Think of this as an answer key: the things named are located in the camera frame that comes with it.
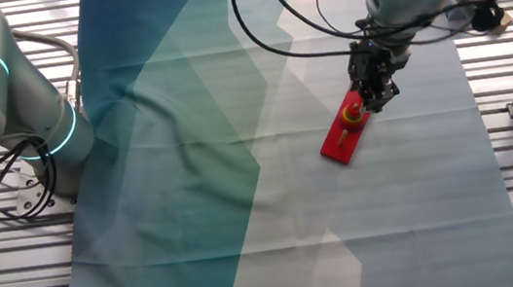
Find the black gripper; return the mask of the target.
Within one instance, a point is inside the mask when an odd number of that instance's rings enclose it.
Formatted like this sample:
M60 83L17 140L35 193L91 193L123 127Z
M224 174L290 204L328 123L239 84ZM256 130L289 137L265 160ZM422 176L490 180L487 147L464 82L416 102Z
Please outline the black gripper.
M349 89L359 91L365 110L382 112L400 92L392 79L395 71L391 49L362 40L351 43L349 50Z

